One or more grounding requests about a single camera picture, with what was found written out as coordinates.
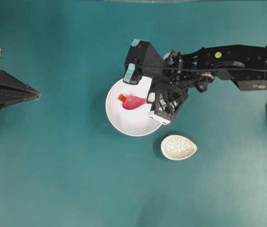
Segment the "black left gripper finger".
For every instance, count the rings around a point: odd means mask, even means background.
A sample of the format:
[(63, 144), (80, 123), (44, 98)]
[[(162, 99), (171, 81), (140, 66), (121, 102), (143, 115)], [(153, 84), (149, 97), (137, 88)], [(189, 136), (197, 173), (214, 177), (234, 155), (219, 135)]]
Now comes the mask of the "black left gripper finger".
[(0, 70), (0, 87), (7, 88), (15, 91), (22, 91), (27, 93), (32, 93), (40, 95), (41, 93), (35, 90), (33, 87), (28, 84), (23, 83), (17, 78), (13, 77), (4, 70)]
[(29, 93), (14, 90), (0, 89), (0, 110), (11, 105), (36, 100), (41, 93)]

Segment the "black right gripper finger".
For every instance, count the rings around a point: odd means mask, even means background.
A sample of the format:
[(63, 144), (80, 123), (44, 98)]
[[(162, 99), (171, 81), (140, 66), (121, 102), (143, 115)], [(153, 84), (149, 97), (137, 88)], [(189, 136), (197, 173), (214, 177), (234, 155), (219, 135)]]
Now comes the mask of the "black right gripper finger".
[(155, 92), (150, 92), (150, 93), (148, 93), (146, 102), (147, 102), (148, 104), (152, 104), (152, 103), (155, 102)]
[(140, 71), (129, 72), (127, 71), (123, 77), (123, 82), (129, 85), (138, 85), (142, 75)]

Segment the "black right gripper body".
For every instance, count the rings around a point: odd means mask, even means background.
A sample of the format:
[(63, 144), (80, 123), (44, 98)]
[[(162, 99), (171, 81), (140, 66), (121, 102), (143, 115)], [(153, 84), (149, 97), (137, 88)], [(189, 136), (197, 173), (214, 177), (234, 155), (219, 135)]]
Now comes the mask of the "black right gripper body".
[(175, 84), (158, 80), (152, 80), (148, 93), (150, 92), (155, 92), (155, 102), (150, 104), (148, 118), (162, 125), (167, 125), (175, 119), (189, 97), (187, 88), (179, 88)]

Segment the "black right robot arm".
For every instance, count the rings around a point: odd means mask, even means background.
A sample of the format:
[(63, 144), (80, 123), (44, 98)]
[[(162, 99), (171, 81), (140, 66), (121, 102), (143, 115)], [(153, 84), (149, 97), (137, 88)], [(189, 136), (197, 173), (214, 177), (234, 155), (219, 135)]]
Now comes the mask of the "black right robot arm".
[(188, 91), (207, 91), (215, 79), (229, 80), (241, 91), (267, 90), (267, 46), (228, 45), (193, 53), (160, 56), (150, 42), (134, 41), (125, 60), (123, 82), (151, 79), (146, 102), (149, 116), (169, 124), (188, 98)]

